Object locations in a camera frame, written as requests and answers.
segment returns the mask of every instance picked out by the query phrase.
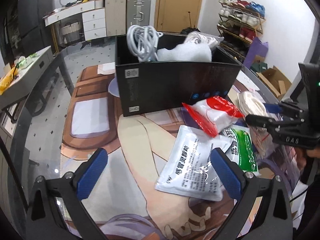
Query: yellow bag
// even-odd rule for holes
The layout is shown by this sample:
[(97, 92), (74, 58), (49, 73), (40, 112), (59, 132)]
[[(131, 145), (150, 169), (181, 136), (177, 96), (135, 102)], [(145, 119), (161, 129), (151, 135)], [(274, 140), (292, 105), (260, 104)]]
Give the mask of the yellow bag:
[(13, 80), (13, 76), (17, 75), (18, 69), (14, 67), (4, 76), (4, 78), (0, 81), (0, 95), (2, 95), (3, 92), (9, 87)]

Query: white cable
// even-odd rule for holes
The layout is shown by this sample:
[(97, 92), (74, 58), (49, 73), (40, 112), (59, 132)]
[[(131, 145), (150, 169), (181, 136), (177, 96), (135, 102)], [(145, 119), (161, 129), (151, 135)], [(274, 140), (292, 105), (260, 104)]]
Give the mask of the white cable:
[(127, 31), (128, 48), (140, 62), (158, 61), (156, 52), (159, 37), (162, 36), (163, 33), (157, 32), (152, 26), (132, 25)]
[(239, 108), (245, 116), (255, 114), (260, 116), (268, 116), (267, 110), (263, 103), (255, 97), (251, 92), (245, 91), (238, 94)]
[(184, 43), (186, 42), (192, 42), (192, 43), (207, 43), (210, 47), (210, 49), (213, 49), (215, 46), (218, 45), (218, 41), (214, 37), (210, 36), (204, 36), (200, 34), (199, 32), (191, 32), (186, 37)]

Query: coiled cable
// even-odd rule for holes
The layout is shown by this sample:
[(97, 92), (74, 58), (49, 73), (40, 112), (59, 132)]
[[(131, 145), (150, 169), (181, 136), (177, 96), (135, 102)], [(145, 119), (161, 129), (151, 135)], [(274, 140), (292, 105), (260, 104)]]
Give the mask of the coiled cable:
[(204, 36), (204, 35), (200, 34), (199, 32), (189, 33), (188, 36), (186, 37), (184, 43), (187, 43), (187, 42), (192, 42), (192, 43), (196, 43), (196, 44), (207, 43), (211, 50), (214, 47), (216, 47), (219, 43), (214, 37)]
[(157, 32), (152, 26), (132, 25), (127, 31), (128, 49), (140, 62), (158, 61), (156, 52), (162, 36), (163, 33)]

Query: black box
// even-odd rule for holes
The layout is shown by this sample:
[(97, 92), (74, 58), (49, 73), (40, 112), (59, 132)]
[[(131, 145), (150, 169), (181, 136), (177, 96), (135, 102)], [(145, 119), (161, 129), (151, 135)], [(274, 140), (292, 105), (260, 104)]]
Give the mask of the black box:
[[(164, 34), (158, 49), (173, 49), (185, 35)], [(212, 62), (143, 62), (133, 56), (126, 35), (116, 37), (116, 76), (124, 116), (193, 105), (205, 98), (226, 97), (241, 63), (220, 47)]]

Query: suitcase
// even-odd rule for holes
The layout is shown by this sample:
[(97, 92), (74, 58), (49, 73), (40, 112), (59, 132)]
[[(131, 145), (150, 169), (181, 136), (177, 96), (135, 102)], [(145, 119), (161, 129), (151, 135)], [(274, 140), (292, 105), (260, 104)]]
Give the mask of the suitcase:
[(107, 37), (126, 34), (126, 0), (105, 0)]
[(127, 0), (127, 29), (131, 25), (148, 26), (151, 0)]

